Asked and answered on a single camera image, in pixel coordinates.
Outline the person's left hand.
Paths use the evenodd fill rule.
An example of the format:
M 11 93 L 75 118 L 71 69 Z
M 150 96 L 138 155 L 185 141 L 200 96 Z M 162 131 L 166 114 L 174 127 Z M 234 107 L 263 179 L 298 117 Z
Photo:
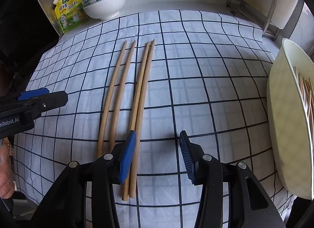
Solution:
M 0 194 L 2 199 L 10 198 L 15 189 L 14 173 L 11 168 L 13 148 L 7 138 L 1 141 Z

